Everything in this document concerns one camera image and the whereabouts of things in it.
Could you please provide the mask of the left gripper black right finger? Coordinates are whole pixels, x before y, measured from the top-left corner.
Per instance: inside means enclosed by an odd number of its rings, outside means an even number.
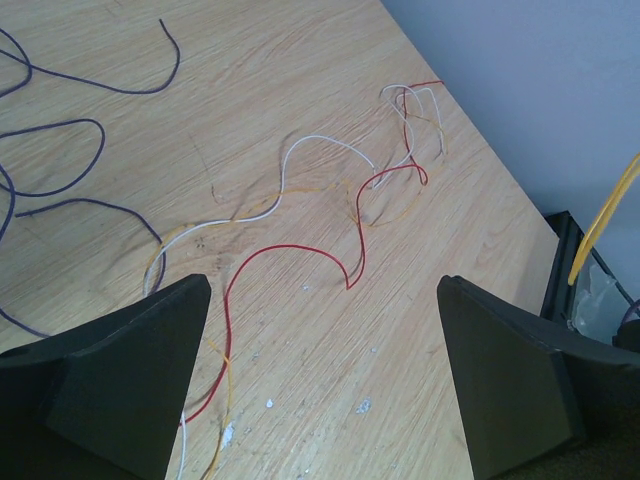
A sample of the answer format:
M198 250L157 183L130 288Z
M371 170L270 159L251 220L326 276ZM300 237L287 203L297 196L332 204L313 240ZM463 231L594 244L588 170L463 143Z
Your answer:
M460 276L437 301L476 479L636 479L639 347L611 346Z

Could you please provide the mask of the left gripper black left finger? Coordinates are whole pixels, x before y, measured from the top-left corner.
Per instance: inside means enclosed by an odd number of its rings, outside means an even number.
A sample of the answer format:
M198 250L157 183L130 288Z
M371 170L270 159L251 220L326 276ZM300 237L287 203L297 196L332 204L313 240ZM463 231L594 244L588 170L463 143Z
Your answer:
M191 274L3 352L2 478L164 478L210 298Z

